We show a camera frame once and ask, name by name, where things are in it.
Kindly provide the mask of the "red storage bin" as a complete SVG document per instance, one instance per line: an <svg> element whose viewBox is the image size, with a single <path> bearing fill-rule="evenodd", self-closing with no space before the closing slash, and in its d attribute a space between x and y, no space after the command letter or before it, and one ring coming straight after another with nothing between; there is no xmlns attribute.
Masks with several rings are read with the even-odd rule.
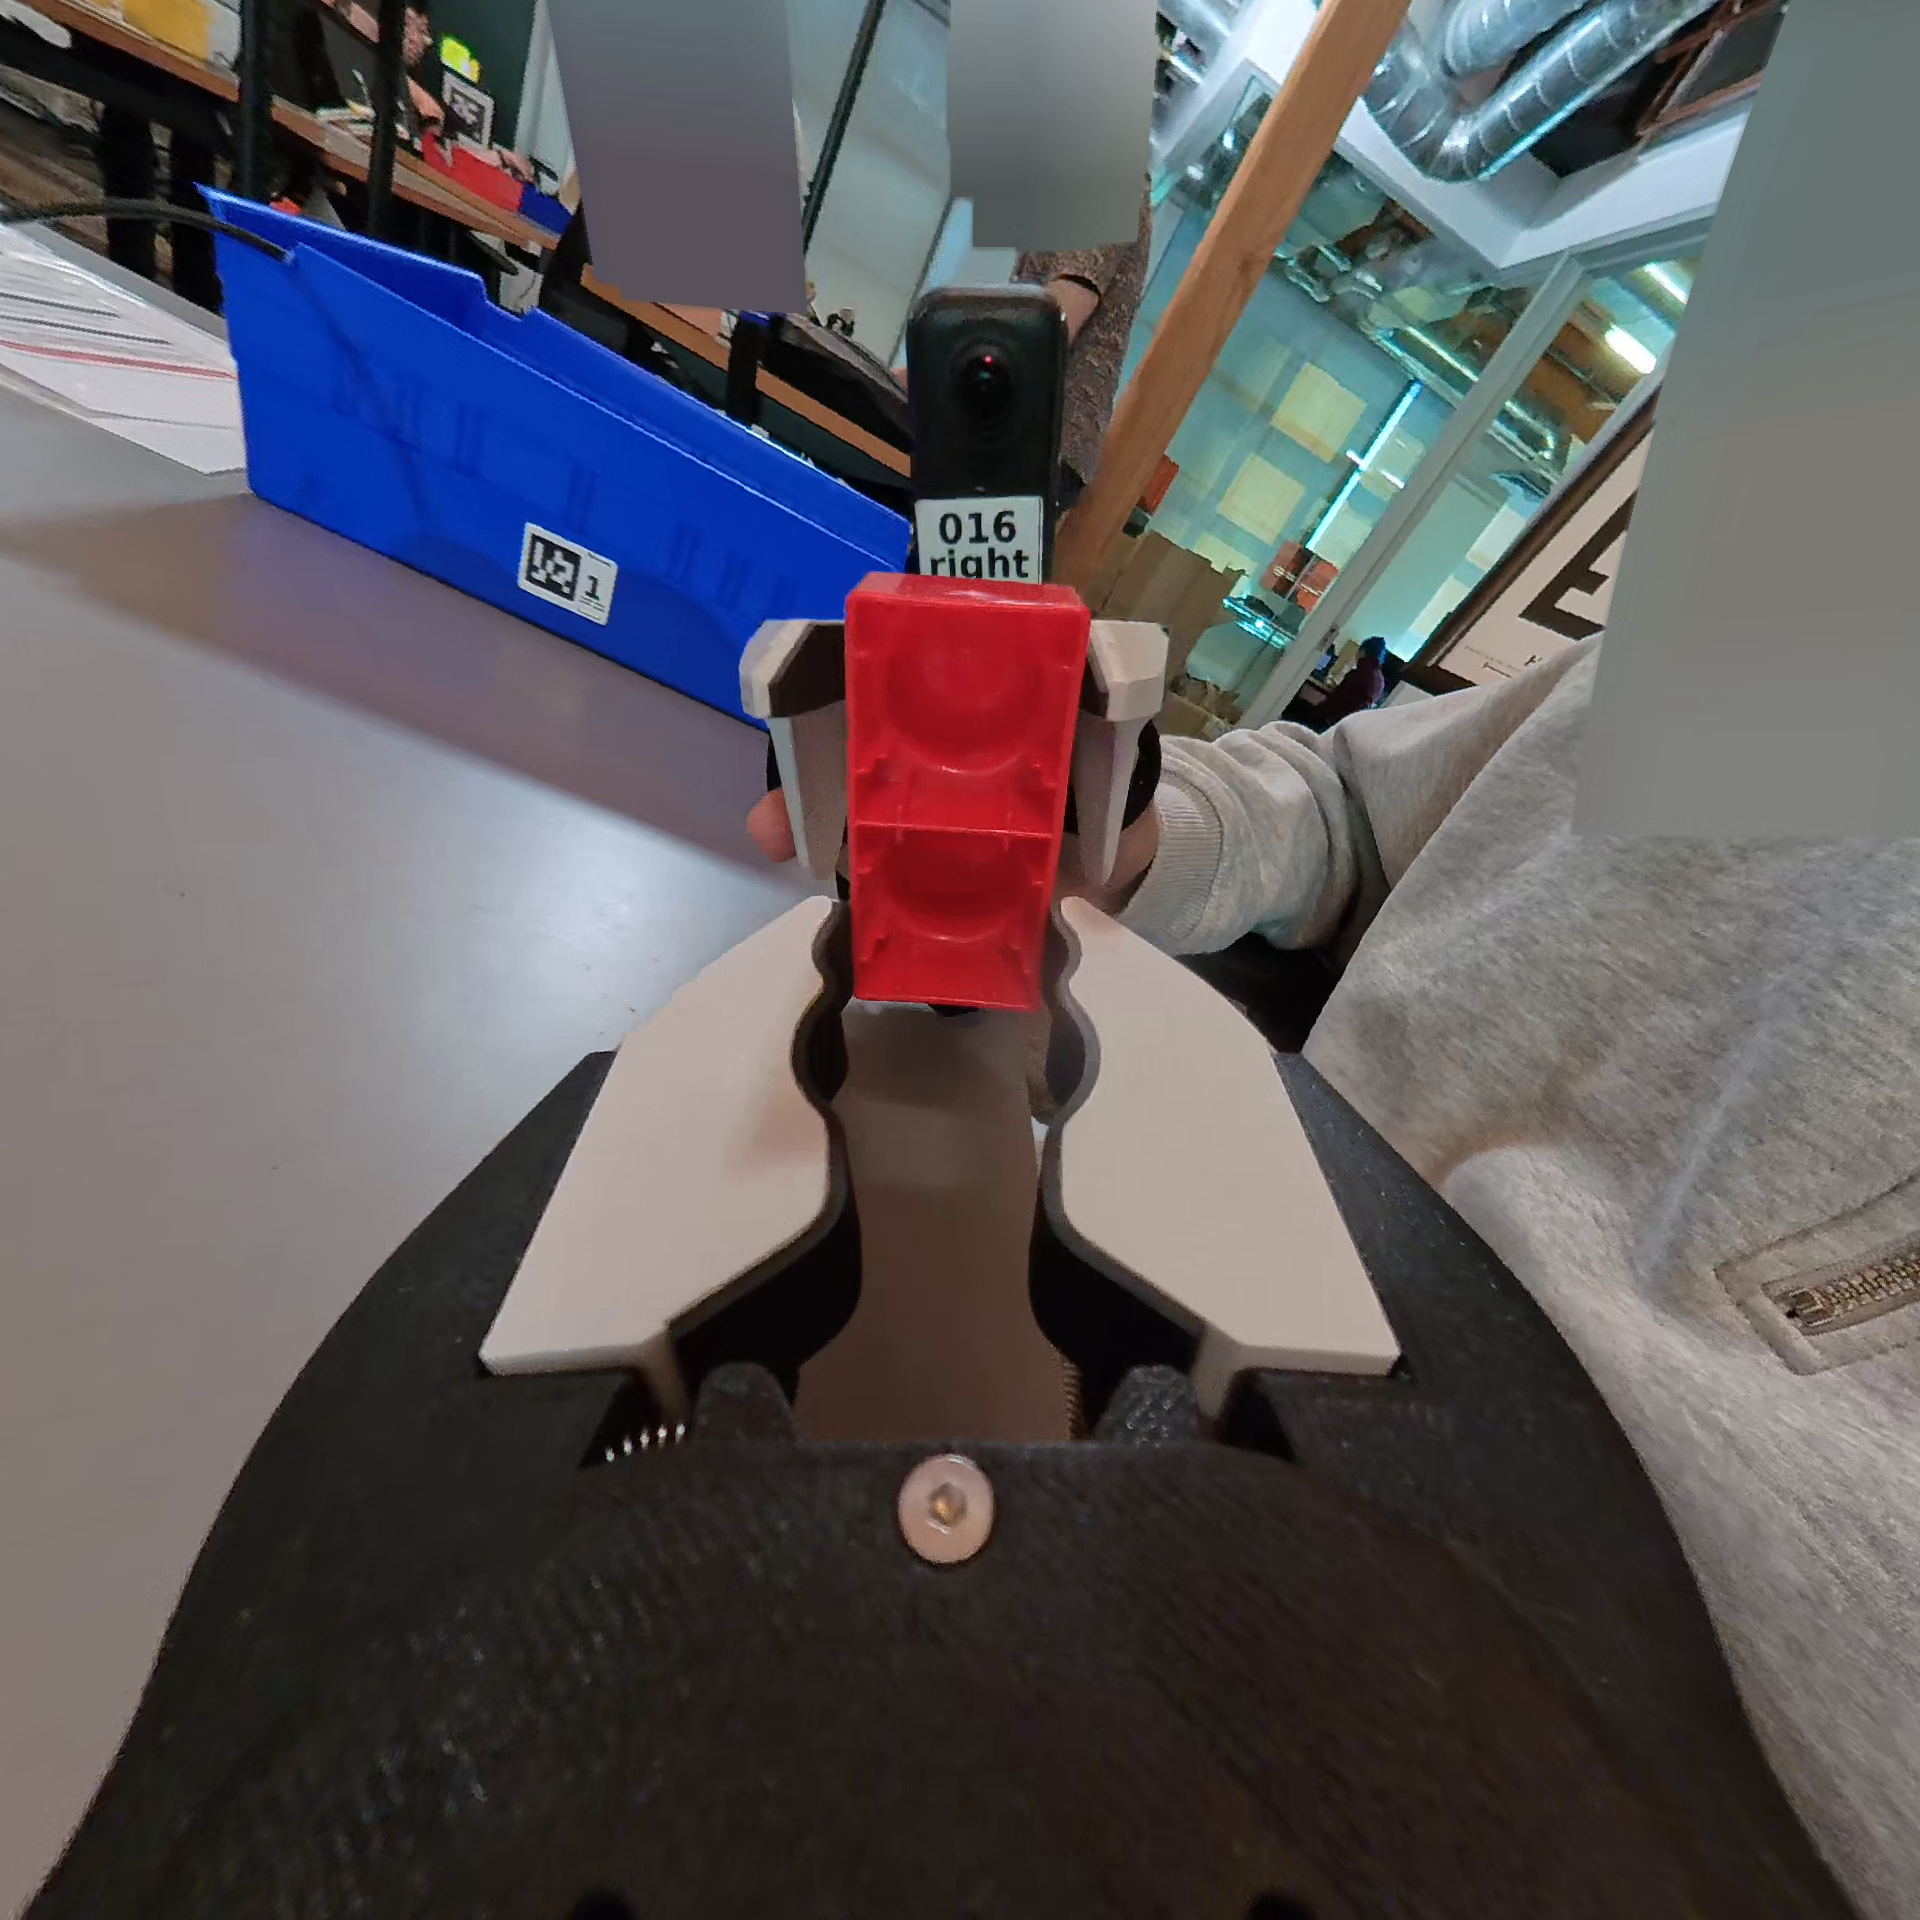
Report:
<svg viewBox="0 0 1920 1920"><path fill-rule="evenodd" d="M492 148L476 148L464 138L426 131L420 157L431 172L452 181L462 193L508 212L522 211L523 181Z"/></svg>

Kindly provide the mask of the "red building block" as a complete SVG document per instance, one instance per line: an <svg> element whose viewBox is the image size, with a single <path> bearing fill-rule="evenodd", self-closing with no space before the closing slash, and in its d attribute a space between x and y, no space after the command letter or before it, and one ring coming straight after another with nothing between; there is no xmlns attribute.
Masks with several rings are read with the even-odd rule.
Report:
<svg viewBox="0 0 1920 1920"><path fill-rule="evenodd" d="M1088 631L1064 586L873 573L848 597L858 999L1039 1008Z"/></svg>

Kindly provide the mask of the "person's right hand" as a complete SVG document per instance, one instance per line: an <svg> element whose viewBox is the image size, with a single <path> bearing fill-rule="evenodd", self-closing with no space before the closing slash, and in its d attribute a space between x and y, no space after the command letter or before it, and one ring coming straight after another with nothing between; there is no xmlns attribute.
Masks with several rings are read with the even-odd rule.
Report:
<svg viewBox="0 0 1920 1920"><path fill-rule="evenodd" d="M747 811L747 836L752 845L770 861L784 865L799 859L795 834L787 816L784 794L780 789L763 794ZM1087 899L1099 913L1119 916L1131 900L1134 891L1145 879L1156 850L1162 827L1156 802L1148 800L1134 821L1120 829L1120 842L1108 879L1091 881L1082 865L1082 840L1075 832L1064 834L1064 850L1056 871L1055 899Z"/></svg>

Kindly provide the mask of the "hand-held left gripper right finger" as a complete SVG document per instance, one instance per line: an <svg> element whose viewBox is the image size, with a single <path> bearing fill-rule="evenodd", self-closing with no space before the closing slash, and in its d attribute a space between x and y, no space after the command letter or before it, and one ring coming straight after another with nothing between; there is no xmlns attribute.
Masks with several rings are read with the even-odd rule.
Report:
<svg viewBox="0 0 1920 1920"><path fill-rule="evenodd" d="M1390 1377L1402 1345L1252 1019L1082 899L1047 963L1032 1301L1088 1410L1140 1365L1212 1421L1255 1372Z"/></svg>

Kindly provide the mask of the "person in grey hoodie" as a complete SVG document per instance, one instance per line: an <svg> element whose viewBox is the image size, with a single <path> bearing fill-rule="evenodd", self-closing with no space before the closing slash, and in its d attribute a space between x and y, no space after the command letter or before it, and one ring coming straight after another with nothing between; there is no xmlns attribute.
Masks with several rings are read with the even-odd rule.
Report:
<svg viewBox="0 0 1920 1920"><path fill-rule="evenodd" d="M1595 655L1312 743L1383 904L1320 1072L1547 1308L1866 1916L1915 1916L1915 842L1603 840Z"/></svg>

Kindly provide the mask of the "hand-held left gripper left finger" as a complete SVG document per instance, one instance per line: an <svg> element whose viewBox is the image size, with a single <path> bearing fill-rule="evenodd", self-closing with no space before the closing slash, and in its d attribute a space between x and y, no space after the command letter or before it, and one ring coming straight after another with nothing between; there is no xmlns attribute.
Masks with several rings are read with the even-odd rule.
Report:
<svg viewBox="0 0 1920 1920"><path fill-rule="evenodd" d="M860 1290L848 996L848 913L809 896L619 1043L479 1351L492 1377L628 1375L671 1421L727 1362L799 1387Z"/></svg>

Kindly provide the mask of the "framed marker board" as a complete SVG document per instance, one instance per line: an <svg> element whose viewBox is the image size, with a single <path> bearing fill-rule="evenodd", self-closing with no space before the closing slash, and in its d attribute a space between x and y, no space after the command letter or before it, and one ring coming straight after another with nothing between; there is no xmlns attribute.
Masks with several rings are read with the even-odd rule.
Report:
<svg viewBox="0 0 1920 1920"><path fill-rule="evenodd" d="M1606 631L1663 393L1650 380L1418 657L1435 689L1512 682Z"/></svg>

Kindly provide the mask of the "blue storage bin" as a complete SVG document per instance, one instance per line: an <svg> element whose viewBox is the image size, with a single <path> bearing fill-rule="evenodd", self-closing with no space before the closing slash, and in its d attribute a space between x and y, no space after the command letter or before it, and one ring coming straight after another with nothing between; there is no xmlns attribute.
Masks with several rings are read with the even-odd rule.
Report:
<svg viewBox="0 0 1920 1920"><path fill-rule="evenodd" d="M906 569L906 517L474 272L203 199L273 505L734 719L762 621Z"/></svg>

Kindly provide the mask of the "printed instruction sheet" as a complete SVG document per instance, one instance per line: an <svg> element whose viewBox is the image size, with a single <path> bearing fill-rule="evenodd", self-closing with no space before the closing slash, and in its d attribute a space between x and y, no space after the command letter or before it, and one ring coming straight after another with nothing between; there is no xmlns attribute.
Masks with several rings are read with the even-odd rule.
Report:
<svg viewBox="0 0 1920 1920"><path fill-rule="evenodd" d="M219 331L14 229L2 236L2 389L198 473L249 461Z"/></svg>

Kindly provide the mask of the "wooden beam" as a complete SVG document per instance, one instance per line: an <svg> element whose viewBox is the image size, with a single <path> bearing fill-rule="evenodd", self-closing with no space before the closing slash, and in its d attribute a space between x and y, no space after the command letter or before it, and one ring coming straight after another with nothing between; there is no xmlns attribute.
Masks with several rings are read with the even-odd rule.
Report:
<svg viewBox="0 0 1920 1920"><path fill-rule="evenodd" d="M1091 592L1174 434L1295 225L1406 3L1327 3L1124 385L1095 477L1060 524L1060 586Z"/></svg>

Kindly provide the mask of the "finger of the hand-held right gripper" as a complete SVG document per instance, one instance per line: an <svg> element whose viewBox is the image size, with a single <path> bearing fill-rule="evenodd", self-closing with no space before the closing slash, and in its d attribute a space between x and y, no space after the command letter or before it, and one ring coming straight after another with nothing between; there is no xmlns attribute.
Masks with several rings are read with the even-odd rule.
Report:
<svg viewBox="0 0 1920 1920"><path fill-rule="evenodd" d="M1140 737L1167 699L1168 636L1152 621L1092 621L1073 735L1073 810L1082 881L1104 889L1120 853Z"/></svg>
<svg viewBox="0 0 1920 1920"><path fill-rule="evenodd" d="M770 617L738 660L746 719L772 741L802 868L839 888L848 845L848 637L839 620Z"/></svg>

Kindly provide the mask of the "person's right forearm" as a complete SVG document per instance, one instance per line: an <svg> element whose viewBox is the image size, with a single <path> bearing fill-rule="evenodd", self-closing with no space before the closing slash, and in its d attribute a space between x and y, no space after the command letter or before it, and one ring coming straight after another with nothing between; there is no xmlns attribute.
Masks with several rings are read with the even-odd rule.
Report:
<svg viewBox="0 0 1920 1920"><path fill-rule="evenodd" d="M1386 871L1330 743L1296 727L1162 748L1160 850L1119 923L1174 956L1246 937L1330 954L1375 908Z"/></svg>

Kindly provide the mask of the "silver ventilation duct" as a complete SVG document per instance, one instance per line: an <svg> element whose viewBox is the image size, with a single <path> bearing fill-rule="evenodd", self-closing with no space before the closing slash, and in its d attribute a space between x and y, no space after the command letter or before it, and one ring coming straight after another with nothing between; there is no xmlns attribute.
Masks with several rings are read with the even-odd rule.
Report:
<svg viewBox="0 0 1920 1920"><path fill-rule="evenodd" d="M1707 3L1454 3L1402 26L1361 101L1425 179L1480 184L1535 148Z"/></svg>

